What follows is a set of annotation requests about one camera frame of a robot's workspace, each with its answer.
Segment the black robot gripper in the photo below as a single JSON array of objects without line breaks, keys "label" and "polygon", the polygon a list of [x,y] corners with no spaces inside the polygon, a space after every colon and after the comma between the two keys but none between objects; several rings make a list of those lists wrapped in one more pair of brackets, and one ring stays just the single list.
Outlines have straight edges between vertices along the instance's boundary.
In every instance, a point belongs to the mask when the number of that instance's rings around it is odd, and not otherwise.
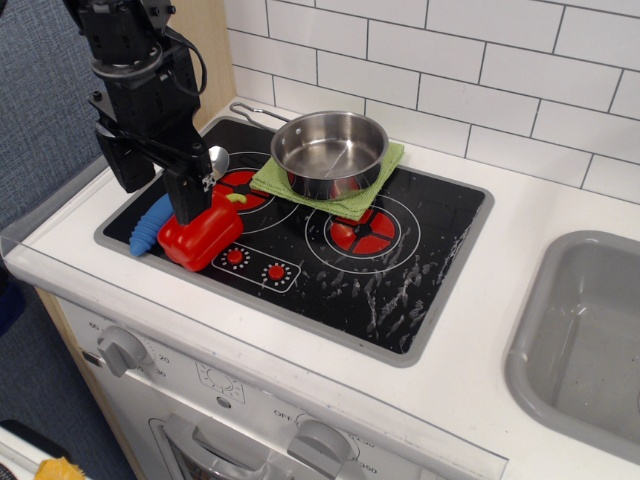
[{"label": "black robot gripper", "polygon": [[191,64],[94,64],[105,85],[91,99],[95,134],[120,186],[134,193],[165,169],[162,179],[179,225],[211,207],[216,184],[208,148],[193,125],[200,108]]}]

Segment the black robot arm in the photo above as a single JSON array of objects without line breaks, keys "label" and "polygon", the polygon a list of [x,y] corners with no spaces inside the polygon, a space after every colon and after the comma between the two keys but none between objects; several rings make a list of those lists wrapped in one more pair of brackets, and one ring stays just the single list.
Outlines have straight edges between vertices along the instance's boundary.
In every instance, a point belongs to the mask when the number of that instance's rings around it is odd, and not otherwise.
[{"label": "black robot arm", "polygon": [[215,183],[209,148],[193,125],[207,73],[200,54],[169,27],[169,1],[68,1],[88,41],[91,68],[104,85],[93,93],[95,134],[122,188],[132,193],[161,167],[177,221],[210,208]]}]

